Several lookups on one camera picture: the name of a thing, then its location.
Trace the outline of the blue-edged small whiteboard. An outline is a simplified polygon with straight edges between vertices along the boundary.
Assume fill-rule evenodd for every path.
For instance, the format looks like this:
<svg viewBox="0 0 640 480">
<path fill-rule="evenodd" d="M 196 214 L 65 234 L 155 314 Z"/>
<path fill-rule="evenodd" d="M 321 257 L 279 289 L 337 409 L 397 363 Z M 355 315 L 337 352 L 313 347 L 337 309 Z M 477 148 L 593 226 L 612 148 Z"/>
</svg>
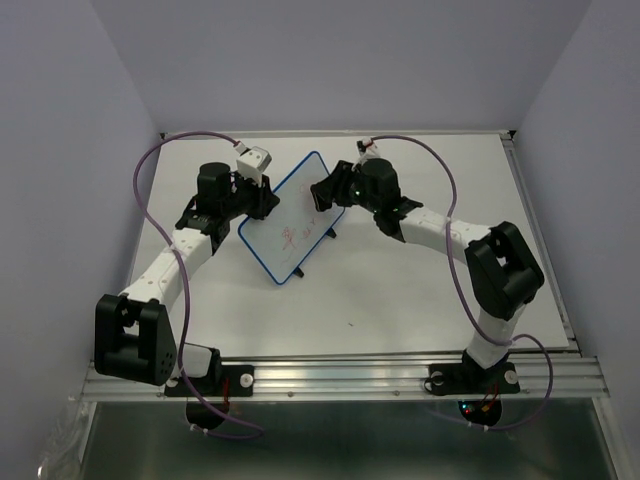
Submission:
<svg viewBox="0 0 640 480">
<path fill-rule="evenodd" d="M 247 218 L 238 227 L 240 239 L 277 285 L 294 275 L 345 213 L 339 206 L 326 212 L 315 209 L 310 187 L 328 175 L 320 153 L 310 152 L 274 188 L 280 203 L 269 216 Z"/>
</svg>

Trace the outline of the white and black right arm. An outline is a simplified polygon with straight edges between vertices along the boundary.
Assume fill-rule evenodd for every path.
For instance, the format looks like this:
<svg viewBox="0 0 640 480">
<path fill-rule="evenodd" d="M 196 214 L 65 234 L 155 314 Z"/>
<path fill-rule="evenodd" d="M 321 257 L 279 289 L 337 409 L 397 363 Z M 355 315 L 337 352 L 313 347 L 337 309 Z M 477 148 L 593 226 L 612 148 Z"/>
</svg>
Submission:
<svg viewBox="0 0 640 480">
<path fill-rule="evenodd" d="M 467 267 L 480 311 L 460 378 L 472 390 L 491 384 L 520 315 L 544 285 L 542 269 L 517 226 L 504 221 L 489 227 L 441 215 L 404 196 L 395 169 L 381 158 L 359 165 L 340 161 L 310 192 L 319 212 L 359 206 L 385 235 L 440 252 L 451 268 Z"/>
</svg>

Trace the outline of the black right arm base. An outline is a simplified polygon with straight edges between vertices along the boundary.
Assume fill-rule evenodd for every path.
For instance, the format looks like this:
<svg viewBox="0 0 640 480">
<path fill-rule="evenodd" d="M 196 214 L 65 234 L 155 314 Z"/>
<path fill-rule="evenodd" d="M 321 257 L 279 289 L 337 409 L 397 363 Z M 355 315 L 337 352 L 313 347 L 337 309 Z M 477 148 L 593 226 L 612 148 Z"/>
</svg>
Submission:
<svg viewBox="0 0 640 480">
<path fill-rule="evenodd" d="M 483 369 L 467 352 L 458 363 L 430 365 L 423 388 L 438 397 L 460 396 L 457 405 L 461 420 L 486 429 L 496 427 L 501 419 L 500 396 L 521 391 L 515 365 L 508 357 Z"/>
</svg>

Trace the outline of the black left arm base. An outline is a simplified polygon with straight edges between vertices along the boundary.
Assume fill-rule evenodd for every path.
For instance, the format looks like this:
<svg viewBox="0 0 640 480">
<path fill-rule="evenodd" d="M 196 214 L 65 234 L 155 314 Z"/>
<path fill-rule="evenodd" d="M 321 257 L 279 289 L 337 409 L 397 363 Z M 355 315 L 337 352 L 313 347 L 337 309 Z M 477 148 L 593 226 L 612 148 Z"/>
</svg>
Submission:
<svg viewBox="0 0 640 480">
<path fill-rule="evenodd" d="M 222 361 L 220 351 L 187 344 L 184 347 L 183 364 L 191 384 L 205 398 L 217 398 L 211 406 L 225 415 L 230 414 L 231 400 L 250 398 L 254 393 L 255 367 L 250 364 L 229 364 Z M 174 368 L 164 386 L 168 398 L 191 398 L 185 408 L 186 419 L 196 431 L 205 434 L 218 433 L 225 419 L 213 413 L 192 393 L 184 379 Z"/>
</svg>

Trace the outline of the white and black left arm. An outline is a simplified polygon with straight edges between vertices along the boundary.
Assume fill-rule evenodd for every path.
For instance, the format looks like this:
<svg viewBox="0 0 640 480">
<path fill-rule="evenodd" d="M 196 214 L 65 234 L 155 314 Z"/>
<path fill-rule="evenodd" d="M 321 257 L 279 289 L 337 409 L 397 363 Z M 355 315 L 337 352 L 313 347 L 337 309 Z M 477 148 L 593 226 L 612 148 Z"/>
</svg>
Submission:
<svg viewBox="0 0 640 480">
<path fill-rule="evenodd" d="M 94 366 L 98 373 L 160 386 L 179 376 L 178 345 L 169 312 L 184 283 L 215 255 L 238 217 L 263 220 L 279 204 L 262 165 L 239 160 L 200 166 L 196 194 L 168 245 L 131 285 L 105 294 L 95 310 Z"/>
</svg>

